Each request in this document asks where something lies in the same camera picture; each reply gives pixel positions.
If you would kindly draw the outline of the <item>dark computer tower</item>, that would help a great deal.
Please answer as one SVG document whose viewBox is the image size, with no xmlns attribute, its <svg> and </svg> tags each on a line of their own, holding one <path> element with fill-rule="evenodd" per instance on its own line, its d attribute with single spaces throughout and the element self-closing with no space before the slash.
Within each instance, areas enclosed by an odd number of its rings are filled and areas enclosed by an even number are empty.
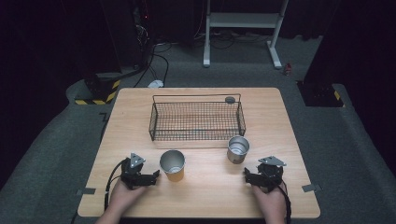
<svg viewBox="0 0 396 224">
<path fill-rule="evenodd" d="M 100 0 L 121 69 L 140 70 L 152 46 L 148 0 Z"/>
</svg>

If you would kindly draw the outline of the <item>white metal stand frame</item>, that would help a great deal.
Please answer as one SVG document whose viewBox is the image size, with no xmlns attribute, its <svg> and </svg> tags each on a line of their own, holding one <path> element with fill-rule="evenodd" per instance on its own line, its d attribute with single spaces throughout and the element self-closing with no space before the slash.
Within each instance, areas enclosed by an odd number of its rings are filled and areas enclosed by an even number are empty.
<svg viewBox="0 0 396 224">
<path fill-rule="evenodd" d="M 205 44 L 203 67 L 210 66 L 210 29 L 211 28 L 257 28 L 273 29 L 272 38 L 266 42 L 275 69 L 281 69 L 282 63 L 276 51 L 276 41 L 282 26 L 289 0 L 282 0 L 277 13 L 230 13 L 212 12 L 211 0 L 206 0 Z"/>
</svg>

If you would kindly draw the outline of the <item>person's left hand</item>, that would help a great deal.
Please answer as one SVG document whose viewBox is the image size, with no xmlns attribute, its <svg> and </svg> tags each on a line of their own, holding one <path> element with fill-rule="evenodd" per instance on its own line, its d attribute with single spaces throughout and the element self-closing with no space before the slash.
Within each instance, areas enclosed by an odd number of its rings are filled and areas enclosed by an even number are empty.
<svg viewBox="0 0 396 224">
<path fill-rule="evenodd" d="M 108 210 L 124 213 L 147 191 L 147 187 L 137 187 L 129 189 L 126 184 L 120 180 L 114 186 L 108 205 Z"/>
</svg>

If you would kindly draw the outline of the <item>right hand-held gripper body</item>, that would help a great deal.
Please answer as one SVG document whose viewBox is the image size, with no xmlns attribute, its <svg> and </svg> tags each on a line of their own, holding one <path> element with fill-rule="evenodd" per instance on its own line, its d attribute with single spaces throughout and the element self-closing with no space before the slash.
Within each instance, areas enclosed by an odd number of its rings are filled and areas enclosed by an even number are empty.
<svg viewBox="0 0 396 224">
<path fill-rule="evenodd" d="M 262 187 L 273 190 L 283 182 L 286 163 L 275 156 L 259 159 L 258 172 L 262 176 Z"/>
</svg>

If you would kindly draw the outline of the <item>person's right hand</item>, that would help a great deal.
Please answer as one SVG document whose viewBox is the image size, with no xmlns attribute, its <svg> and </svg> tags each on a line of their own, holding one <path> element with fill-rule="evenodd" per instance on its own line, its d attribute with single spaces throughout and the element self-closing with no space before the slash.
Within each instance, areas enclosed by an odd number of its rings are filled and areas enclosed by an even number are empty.
<svg viewBox="0 0 396 224">
<path fill-rule="evenodd" d="M 264 193 L 258 186 L 252 185 L 251 187 L 266 221 L 270 219 L 284 219 L 287 206 L 282 193 L 285 189 L 283 184 L 268 193 Z"/>
</svg>

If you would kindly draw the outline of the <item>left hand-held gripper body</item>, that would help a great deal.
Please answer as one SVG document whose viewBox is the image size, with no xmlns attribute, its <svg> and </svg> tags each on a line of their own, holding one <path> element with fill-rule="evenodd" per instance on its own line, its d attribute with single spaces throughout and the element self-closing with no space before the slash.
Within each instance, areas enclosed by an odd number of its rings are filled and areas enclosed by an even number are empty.
<svg viewBox="0 0 396 224">
<path fill-rule="evenodd" d="M 122 162 L 120 179 L 128 189 L 135 189 L 146 185 L 144 177 L 140 173 L 144 162 L 145 160 L 135 153 L 132 153 L 129 158 L 126 158 Z"/>
</svg>

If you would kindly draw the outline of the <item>black wire basket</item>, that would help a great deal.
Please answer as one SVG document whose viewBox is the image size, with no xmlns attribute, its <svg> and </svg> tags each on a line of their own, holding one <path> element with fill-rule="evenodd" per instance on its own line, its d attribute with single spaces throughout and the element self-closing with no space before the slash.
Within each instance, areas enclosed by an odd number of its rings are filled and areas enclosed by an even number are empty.
<svg viewBox="0 0 396 224">
<path fill-rule="evenodd" d="M 232 96 L 234 104 L 225 98 Z M 152 141 L 227 140 L 247 130 L 240 93 L 152 96 Z"/>
</svg>

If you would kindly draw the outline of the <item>black yellow striped stand base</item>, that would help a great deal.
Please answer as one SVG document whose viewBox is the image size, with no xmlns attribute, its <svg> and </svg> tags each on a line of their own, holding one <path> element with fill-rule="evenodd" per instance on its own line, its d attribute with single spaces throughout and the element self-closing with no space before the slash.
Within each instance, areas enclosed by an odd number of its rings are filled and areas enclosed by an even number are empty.
<svg viewBox="0 0 396 224">
<path fill-rule="evenodd" d="M 320 86 L 315 83 L 297 82 L 297 87 L 306 106 L 343 107 L 339 92 L 332 86 Z"/>
<path fill-rule="evenodd" d="M 120 85 L 114 77 L 85 77 L 84 87 L 74 98 L 77 105 L 107 105 L 112 102 Z"/>
</svg>

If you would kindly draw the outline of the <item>orange cup with metal lining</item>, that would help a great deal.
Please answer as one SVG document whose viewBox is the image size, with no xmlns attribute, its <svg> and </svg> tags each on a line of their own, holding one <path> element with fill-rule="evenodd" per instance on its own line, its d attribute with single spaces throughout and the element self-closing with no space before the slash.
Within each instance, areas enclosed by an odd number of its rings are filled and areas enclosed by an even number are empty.
<svg viewBox="0 0 396 224">
<path fill-rule="evenodd" d="M 160 158 L 160 167 L 172 182 L 183 179 L 185 163 L 185 156 L 179 150 L 167 150 Z"/>
</svg>

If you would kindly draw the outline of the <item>silver metal cup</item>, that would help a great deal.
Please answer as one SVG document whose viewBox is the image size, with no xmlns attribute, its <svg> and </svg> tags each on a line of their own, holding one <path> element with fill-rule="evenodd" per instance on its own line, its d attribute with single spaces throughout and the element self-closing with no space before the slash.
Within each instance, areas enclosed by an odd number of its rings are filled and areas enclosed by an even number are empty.
<svg viewBox="0 0 396 224">
<path fill-rule="evenodd" d="M 228 141 L 227 158 L 233 164 L 240 164 L 245 160 L 249 149 L 250 143 L 244 136 L 233 136 Z"/>
</svg>

